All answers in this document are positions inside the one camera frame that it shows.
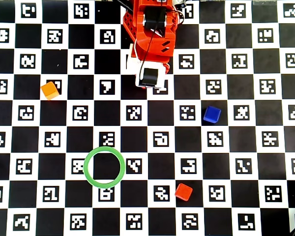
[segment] orange cube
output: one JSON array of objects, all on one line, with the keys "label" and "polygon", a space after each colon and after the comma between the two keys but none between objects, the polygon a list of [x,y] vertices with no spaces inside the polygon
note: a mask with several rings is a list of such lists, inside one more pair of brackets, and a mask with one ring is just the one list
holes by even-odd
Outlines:
[{"label": "orange cube", "polygon": [[53,82],[48,82],[47,84],[41,87],[47,100],[51,100],[59,95],[59,92]]},{"label": "orange cube", "polygon": [[188,201],[191,193],[192,193],[191,187],[189,187],[183,183],[180,183],[176,189],[175,196],[180,199],[183,199],[184,201]]}]

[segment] black and white checkerboard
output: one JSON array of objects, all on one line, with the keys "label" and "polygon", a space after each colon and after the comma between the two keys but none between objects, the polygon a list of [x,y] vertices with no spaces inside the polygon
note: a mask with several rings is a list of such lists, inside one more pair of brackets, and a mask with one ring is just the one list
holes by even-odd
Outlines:
[{"label": "black and white checkerboard", "polygon": [[[135,87],[124,12],[0,1],[0,236],[288,235],[295,0],[188,2],[165,89]],[[40,91],[49,81],[53,101]],[[209,105],[222,109],[216,125],[202,121]],[[114,188],[83,175],[98,146],[125,158]],[[114,179],[119,164],[100,153],[89,169]]]}]

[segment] small cube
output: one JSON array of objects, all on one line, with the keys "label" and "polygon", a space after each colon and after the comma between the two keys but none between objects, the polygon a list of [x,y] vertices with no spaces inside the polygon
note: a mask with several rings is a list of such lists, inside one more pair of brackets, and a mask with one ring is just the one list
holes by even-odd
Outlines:
[{"label": "small cube", "polygon": [[205,116],[203,119],[205,121],[211,122],[211,123],[217,123],[218,119],[221,115],[221,109],[218,109],[216,107],[208,106],[205,112]]},{"label": "small cube", "polygon": [[191,187],[189,187],[183,183],[180,183],[176,189],[175,196],[180,199],[183,199],[184,201],[188,201],[191,193],[192,193]]},{"label": "small cube", "polygon": [[53,82],[48,82],[47,84],[41,87],[47,100],[51,100],[59,95],[59,92]]}]

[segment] green ring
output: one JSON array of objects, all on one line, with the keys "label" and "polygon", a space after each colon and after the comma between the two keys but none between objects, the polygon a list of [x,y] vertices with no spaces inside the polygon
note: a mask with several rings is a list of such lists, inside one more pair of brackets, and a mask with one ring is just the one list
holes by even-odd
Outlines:
[{"label": "green ring", "polygon": [[[112,153],[113,155],[115,155],[119,161],[119,164],[120,164],[120,170],[119,170],[118,176],[113,181],[111,181],[109,183],[99,183],[99,182],[95,181],[89,174],[89,161],[90,161],[90,159],[93,156],[95,156],[95,154],[97,154],[101,151],[108,151],[108,152]],[[93,149],[92,151],[90,151],[84,160],[83,173],[84,173],[85,177],[87,178],[87,181],[91,185],[98,187],[98,188],[114,187],[116,184],[118,184],[121,181],[121,179],[124,175],[124,171],[125,171],[124,158],[122,157],[122,154],[120,152],[118,152],[116,149],[114,149],[112,147],[97,147],[97,148]]]}]

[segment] blue cube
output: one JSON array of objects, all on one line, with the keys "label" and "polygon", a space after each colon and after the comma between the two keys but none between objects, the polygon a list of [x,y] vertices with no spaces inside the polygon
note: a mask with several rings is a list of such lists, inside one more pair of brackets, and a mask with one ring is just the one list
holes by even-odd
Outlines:
[{"label": "blue cube", "polygon": [[218,119],[220,118],[220,115],[221,115],[221,109],[208,106],[203,119],[211,123],[217,123]]}]

